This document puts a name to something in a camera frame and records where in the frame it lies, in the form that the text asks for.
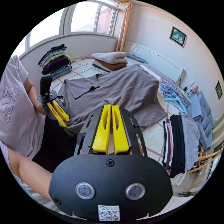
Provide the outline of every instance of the adidas logo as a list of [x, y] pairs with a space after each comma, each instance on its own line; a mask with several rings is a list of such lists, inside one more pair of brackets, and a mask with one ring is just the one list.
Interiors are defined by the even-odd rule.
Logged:
[[6, 88], [3, 91], [2, 98], [2, 106], [3, 106], [3, 113], [5, 113], [5, 121], [9, 122], [10, 114], [12, 113], [12, 110], [14, 108], [14, 105], [16, 103], [16, 99], [21, 91], [20, 87], [17, 88]]

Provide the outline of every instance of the picture frame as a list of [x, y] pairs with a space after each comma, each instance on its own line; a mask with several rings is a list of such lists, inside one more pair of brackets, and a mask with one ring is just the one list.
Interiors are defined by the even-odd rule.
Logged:
[[222, 96], [222, 88], [221, 88], [221, 85], [220, 85], [219, 81], [218, 81], [218, 83], [217, 83], [217, 85], [215, 87], [215, 90], [216, 90], [216, 93], [218, 95], [218, 98], [220, 99], [221, 96]]
[[171, 34], [170, 34], [170, 40], [174, 41], [181, 47], [184, 47], [186, 43], [187, 35], [183, 32], [181, 32], [179, 29], [172, 26]]

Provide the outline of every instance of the brown folded blanket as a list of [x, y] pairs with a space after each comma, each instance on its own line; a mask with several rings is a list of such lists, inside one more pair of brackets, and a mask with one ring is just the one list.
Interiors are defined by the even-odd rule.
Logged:
[[105, 68], [107, 68], [107, 69], [109, 69], [111, 71], [117, 71], [119, 69], [127, 67], [127, 63], [118, 63], [118, 64], [115, 64], [115, 65], [111, 65], [111, 64], [108, 64], [108, 63], [106, 63], [104, 61], [100, 61], [98, 59], [95, 59], [95, 61], [97, 61], [102, 66], [104, 66]]

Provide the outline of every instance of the qr code sticker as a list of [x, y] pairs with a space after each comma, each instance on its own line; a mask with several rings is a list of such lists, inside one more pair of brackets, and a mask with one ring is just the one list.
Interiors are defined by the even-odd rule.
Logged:
[[99, 221], [120, 221], [120, 208], [118, 205], [98, 205]]

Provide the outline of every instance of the white folded blanket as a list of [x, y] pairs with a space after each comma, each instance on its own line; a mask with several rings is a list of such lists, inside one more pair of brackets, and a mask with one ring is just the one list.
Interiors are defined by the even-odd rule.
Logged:
[[120, 51], [91, 54], [92, 58], [103, 61], [111, 65], [115, 65], [118, 63], [127, 63], [127, 59], [125, 59], [126, 56], [127, 53]]

